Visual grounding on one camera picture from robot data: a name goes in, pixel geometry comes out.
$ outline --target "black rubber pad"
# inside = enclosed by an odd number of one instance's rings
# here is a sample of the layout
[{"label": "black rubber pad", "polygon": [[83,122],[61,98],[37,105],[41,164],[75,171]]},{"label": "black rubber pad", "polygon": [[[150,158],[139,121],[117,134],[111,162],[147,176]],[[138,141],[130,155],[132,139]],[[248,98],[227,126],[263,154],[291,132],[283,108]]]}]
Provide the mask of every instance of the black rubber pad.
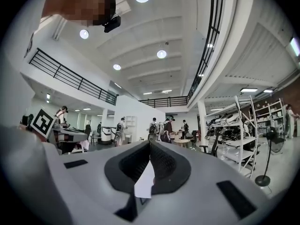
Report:
[{"label": "black rubber pad", "polygon": [[78,167],[84,164],[87,164],[88,162],[85,160],[78,160],[78,161],[74,161],[74,162],[69,162],[69,163],[64,163],[65,167],[67,169],[72,168],[72,167]]},{"label": "black rubber pad", "polygon": [[230,181],[219,182],[217,186],[240,219],[256,210],[256,207]]}]

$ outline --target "person in white shirt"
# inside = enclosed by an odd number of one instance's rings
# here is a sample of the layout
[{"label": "person in white shirt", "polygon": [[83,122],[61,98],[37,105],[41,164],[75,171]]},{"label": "person in white shirt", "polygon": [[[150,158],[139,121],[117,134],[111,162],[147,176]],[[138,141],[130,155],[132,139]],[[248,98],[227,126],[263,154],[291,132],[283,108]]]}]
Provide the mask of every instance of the person in white shirt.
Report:
[{"label": "person in white shirt", "polygon": [[295,119],[300,118],[299,115],[295,115],[292,111],[292,105],[288,104],[286,106],[286,120],[287,125],[289,126],[288,132],[287,132],[287,138],[293,138],[294,129],[295,129]]},{"label": "person in white shirt", "polygon": [[61,15],[84,26],[103,25],[115,13],[116,0],[28,0],[10,24],[0,49],[0,125],[17,126],[34,92],[20,74],[41,18]]}]

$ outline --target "table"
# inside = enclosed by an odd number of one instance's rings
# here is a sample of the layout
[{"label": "table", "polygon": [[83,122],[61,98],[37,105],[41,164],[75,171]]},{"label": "table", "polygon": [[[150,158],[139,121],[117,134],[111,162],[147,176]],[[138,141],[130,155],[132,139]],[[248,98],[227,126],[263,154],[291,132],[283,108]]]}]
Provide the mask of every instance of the table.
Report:
[{"label": "table", "polygon": [[179,143],[181,144],[181,147],[183,147],[183,144],[185,143],[185,147],[188,148],[188,143],[190,142],[190,139],[175,139],[174,142],[175,143]]}]

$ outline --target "backpack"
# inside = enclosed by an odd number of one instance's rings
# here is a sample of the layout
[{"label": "backpack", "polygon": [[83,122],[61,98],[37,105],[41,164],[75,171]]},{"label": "backpack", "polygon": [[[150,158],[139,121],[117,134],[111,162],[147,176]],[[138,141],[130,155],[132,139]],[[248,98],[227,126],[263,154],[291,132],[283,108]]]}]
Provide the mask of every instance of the backpack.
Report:
[{"label": "backpack", "polygon": [[149,128],[149,133],[155,134],[155,132],[156,132],[156,124],[151,124],[151,126]]}]

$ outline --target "desk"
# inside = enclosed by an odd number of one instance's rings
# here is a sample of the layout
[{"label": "desk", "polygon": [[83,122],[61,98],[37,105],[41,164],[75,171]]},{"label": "desk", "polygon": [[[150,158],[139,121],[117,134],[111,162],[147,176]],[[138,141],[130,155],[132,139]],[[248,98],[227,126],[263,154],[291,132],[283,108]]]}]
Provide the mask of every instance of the desk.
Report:
[{"label": "desk", "polygon": [[183,147],[183,144],[185,143],[185,147],[188,148],[188,143],[190,142],[190,139],[175,139],[174,142],[181,144],[181,147]]}]

